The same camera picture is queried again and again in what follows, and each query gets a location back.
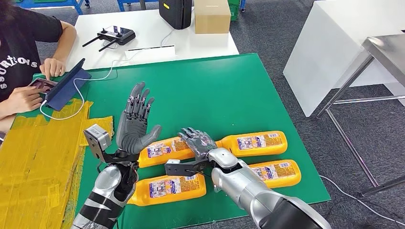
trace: black t-shirt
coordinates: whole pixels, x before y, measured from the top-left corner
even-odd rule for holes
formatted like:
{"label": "black t-shirt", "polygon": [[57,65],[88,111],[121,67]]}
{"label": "black t-shirt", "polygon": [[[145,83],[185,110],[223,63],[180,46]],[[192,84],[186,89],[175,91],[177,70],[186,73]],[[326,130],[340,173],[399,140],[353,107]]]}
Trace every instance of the black t-shirt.
{"label": "black t-shirt", "polygon": [[35,41],[57,42],[62,31],[61,22],[54,17],[13,7],[12,18],[0,24],[0,102],[41,72]]}

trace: yellow bottle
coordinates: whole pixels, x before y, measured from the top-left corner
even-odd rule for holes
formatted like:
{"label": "yellow bottle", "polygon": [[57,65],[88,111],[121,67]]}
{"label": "yellow bottle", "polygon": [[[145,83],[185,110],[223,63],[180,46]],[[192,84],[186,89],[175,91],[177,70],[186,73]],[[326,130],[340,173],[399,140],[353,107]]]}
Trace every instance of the yellow bottle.
{"label": "yellow bottle", "polygon": [[139,167],[145,168],[166,163],[169,159],[193,158],[194,153],[180,137],[172,137],[150,144],[139,155]]}
{"label": "yellow bottle", "polygon": [[269,161],[249,167],[259,175],[268,188],[293,186],[301,181],[301,172],[293,160]]}
{"label": "yellow bottle", "polygon": [[222,147],[235,156],[282,154],[287,150],[287,139],[281,131],[265,131],[244,135],[230,135],[221,140]]}
{"label": "yellow bottle", "polygon": [[202,197],[206,194],[204,176],[161,176],[144,179],[136,184],[129,204],[147,206]]}
{"label": "yellow bottle", "polygon": [[[229,149],[235,156],[281,154],[287,150],[287,139],[281,131],[265,131],[243,135],[230,135],[216,142],[218,147]],[[179,137],[150,144],[139,155],[139,167],[145,168],[166,163],[169,159],[193,158],[194,153]]]}

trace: dark hair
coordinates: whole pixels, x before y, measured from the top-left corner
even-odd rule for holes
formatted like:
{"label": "dark hair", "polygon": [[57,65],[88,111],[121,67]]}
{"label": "dark hair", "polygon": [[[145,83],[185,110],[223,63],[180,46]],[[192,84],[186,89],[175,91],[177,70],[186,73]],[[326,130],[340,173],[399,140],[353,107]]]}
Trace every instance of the dark hair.
{"label": "dark hair", "polygon": [[9,22],[14,15],[14,6],[11,0],[0,0],[0,25]]}

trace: green crate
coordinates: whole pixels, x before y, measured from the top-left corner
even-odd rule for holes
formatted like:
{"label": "green crate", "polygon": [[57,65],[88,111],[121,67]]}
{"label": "green crate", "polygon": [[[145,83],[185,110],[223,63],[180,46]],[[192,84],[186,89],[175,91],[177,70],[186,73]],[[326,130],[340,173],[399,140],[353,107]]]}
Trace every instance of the green crate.
{"label": "green crate", "polygon": [[228,0],[229,5],[240,5],[241,0]]}
{"label": "green crate", "polygon": [[231,10],[231,21],[238,20],[239,5],[229,4],[229,9]]}
{"label": "green crate", "polygon": [[66,0],[34,0],[34,3],[44,3],[44,2],[60,2]]}

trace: human hand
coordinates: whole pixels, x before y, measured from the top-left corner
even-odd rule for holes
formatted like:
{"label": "human hand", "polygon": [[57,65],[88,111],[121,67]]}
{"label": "human hand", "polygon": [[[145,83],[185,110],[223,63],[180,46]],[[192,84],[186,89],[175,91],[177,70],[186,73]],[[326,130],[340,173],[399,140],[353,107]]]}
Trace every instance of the human hand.
{"label": "human hand", "polygon": [[12,114],[33,111],[41,106],[42,98],[39,93],[44,91],[32,86],[17,87],[4,102]]}
{"label": "human hand", "polygon": [[41,73],[45,75],[46,79],[49,80],[52,77],[58,77],[65,73],[65,63],[57,60],[55,58],[47,58],[43,62],[39,69]]}

